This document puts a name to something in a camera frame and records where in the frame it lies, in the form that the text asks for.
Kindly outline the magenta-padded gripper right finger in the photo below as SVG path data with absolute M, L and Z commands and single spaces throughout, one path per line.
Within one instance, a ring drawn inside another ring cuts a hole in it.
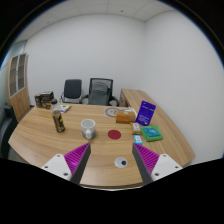
M 144 185 L 182 169 L 168 154 L 157 154 L 136 143 L 133 144 L 132 153 Z

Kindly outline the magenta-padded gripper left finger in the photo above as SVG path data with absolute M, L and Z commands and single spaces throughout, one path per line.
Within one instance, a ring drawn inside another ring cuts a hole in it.
M 56 154 L 42 169 L 79 185 L 90 154 L 91 146 L 87 143 L 65 155 Z

